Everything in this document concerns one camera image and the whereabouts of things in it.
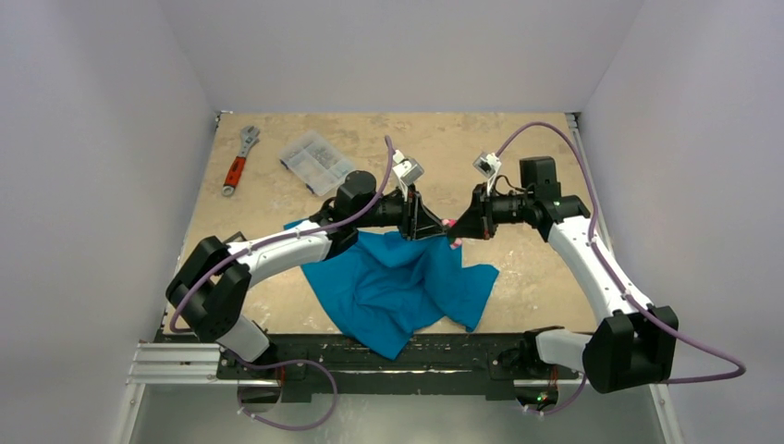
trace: blue cloth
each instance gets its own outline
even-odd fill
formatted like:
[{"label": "blue cloth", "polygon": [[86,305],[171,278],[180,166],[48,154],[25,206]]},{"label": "blue cloth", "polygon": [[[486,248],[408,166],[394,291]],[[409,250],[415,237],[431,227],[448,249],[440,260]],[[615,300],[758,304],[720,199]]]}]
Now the blue cloth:
[{"label": "blue cloth", "polygon": [[362,231],[348,250],[302,271],[337,328],[388,359],[444,316],[473,331],[498,276],[491,265],[463,268],[462,249],[443,236]]}]

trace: wrench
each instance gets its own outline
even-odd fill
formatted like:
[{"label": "wrench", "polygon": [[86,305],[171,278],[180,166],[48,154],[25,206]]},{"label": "wrench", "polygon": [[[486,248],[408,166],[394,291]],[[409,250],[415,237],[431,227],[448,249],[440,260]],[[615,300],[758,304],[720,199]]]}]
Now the wrench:
[{"label": "wrench", "polygon": [[239,132],[239,138],[242,140],[239,154],[231,164],[226,174],[226,180],[223,183],[223,190],[221,193],[228,197],[234,194],[234,190],[239,184],[239,177],[242,175],[242,168],[245,167],[245,160],[248,158],[248,153],[251,151],[253,145],[259,142],[259,129],[253,125],[249,125]]}]

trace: white wall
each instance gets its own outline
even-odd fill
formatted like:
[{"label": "white wall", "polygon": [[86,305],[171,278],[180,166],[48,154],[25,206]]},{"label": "white wall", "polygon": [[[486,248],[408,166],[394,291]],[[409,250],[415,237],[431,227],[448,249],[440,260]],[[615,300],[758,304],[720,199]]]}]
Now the white wall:
[{"label": "white wall", "polygon": [[0,6],[0,442],[105,443],[212,112],[154,0]]},{"label": "white wall", "polygon": [[[781,442],[784,4],[648,1],[581,118],[619,261],[749,365],[672,387],[689,442]],[[679,346],[675,376],[731,366]]]},{"label": "white wall", "polygon": [[576,111],[643,0],[161,0],[236,111]]}]

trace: table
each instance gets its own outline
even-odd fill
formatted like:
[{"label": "table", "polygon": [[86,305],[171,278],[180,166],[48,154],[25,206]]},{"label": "table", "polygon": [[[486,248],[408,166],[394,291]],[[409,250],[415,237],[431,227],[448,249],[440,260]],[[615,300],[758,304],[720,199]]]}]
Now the table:
[{"label": "table", "polygon": [[[319,132],[358,169],[372,172],[379,181],[386,166],[384,135],[388,134],[400,151],[424,167],[417,189],[425,205],[440,217],[458,218],[468,207],[474,185],[484,180],[473,160],[481,151],[495,151],[509,134],[532,120],[569,133],[565,116],[555,113],[224,114],[185,241],[185,257],[207,236],[226,239],[241,230],[248,239],[260,238],[319,209],[324,198],[306,190],[277,157],[307,130]],[[260,141],[251,150],[236,192],[227,198],[221,188],[239,151],[239,131],[247,125],[261,129]],[[563,193],[579,195],[590,208],[576,160],[549,129],[524,131],[504,153],[502,173],[519,185],[518,159],[534,155],[554,157]],[[393,189],[390,180],[386,192]],[[498,189],[506,191],[506,184]],[[500,271],[477,332],[519,332],[553,325],[572,331],[595,329],[590,305],[571,272],[532,228],[501,226],[493,240],[464,240],[463,263],[492,264]],[[243,313],[270,332],[338,333],[299,268],[251,289]],[[442,319],[424,331],[465,330]]]}]

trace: clear plastic box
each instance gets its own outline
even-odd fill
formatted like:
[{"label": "clear plastic box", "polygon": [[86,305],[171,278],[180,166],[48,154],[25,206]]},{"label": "clear plastic box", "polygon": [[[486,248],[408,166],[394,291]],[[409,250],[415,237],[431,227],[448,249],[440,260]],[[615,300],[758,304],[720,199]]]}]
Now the clear plastic box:
[{"label": "clear plastic box", "polygon": [[310,130],[280,152],[290,169],[313,194],[323,196],[346,179],[354,164],[316,131]]}]

